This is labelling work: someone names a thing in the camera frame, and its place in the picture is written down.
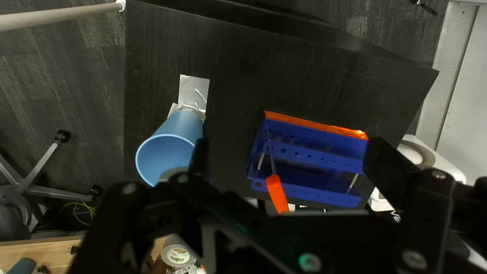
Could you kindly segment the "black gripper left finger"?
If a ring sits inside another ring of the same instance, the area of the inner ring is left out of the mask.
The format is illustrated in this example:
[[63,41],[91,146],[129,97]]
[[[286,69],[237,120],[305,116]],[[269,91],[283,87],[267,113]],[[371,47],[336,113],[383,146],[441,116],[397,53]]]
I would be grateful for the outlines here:
[[149,274],[155,241],[176,236],[208,274],[251,274],[264,257],[249,230],[261,212],[205,180],[208,142],[200,139],[190,167],[165,183],[109,187],[76,251],[68,274]]

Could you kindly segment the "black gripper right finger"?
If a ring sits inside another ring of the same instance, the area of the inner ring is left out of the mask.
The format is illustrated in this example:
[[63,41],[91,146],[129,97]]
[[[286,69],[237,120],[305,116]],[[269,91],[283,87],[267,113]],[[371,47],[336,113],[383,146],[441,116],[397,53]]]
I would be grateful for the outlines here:
[[394,212],[272,218],[270,245],[287,269],[299,273],[313,254],[315,274],[485,274],[470,260],[485,251],[483,181],[420,169],[377,137],[363,174]]

